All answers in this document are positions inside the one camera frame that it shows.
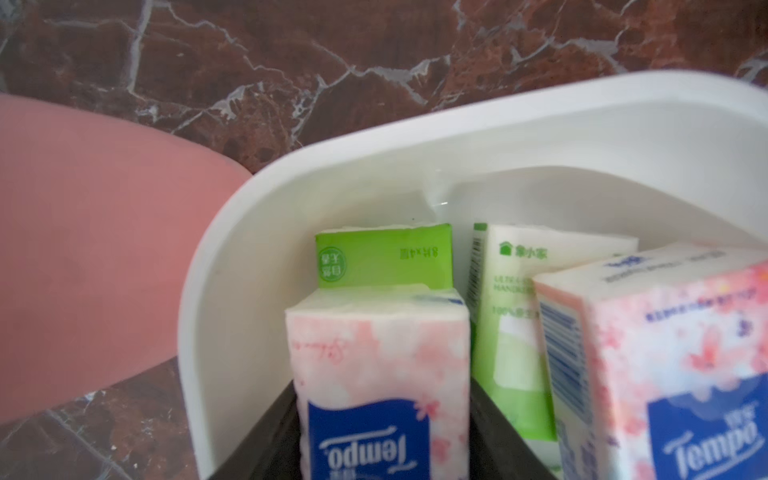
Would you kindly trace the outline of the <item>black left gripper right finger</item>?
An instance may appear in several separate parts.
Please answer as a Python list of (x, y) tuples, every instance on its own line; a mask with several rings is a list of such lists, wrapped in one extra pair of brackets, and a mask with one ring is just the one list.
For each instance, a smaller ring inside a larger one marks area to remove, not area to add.
[(471, 480), (556, 480), (474, 379), (469, 451)]

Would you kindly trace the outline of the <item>pink Tempo tissue pack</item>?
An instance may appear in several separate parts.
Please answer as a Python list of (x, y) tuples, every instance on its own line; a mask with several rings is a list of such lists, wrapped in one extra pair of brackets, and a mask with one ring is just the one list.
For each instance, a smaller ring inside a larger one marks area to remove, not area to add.
[(767, 475), (767, 254), (675, 243), (534, 280), (567, 479)]
[(465, 479), (470, 320), (423, 285), (319, 289), (285, 312), (306, 479)]

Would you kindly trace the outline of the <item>green white tissue pack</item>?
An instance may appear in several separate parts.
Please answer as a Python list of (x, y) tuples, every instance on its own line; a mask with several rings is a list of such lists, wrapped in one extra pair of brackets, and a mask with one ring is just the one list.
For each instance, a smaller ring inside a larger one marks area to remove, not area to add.
[(477, 223), (466, 301), (471, 374), (527, 440), (556, 438), (533, 279), (637, 251), (635, 237)]

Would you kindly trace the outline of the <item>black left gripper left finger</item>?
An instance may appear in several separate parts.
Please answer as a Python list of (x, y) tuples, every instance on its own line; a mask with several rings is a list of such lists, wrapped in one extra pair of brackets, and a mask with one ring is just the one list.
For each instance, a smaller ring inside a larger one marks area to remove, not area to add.
[(300, 419), (293, 382), (210, 476), (213, 480), (300, 478)]

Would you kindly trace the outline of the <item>pink spray bottle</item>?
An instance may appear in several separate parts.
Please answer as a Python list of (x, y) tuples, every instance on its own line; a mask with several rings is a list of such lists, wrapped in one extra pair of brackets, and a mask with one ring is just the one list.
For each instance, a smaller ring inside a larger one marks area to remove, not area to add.
[(173, 358), (195, 249), (249, 178), (159, 130), (3, 95), (2, 421)]

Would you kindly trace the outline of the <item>white oval storage box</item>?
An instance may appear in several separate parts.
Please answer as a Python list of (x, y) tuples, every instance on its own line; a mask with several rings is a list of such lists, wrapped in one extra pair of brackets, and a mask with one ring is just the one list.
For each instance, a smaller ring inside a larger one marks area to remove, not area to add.
[(317, 285), (314, 237), (449, 223), (454, 282), (472, 227), (520, 223), (758, 248), (767, 242), (767, 92), (651, 71), (546, 88), (294, 151), (219, 211), (191, 263), (179, 369), (202, 478), (287, 386), (284, 312)]

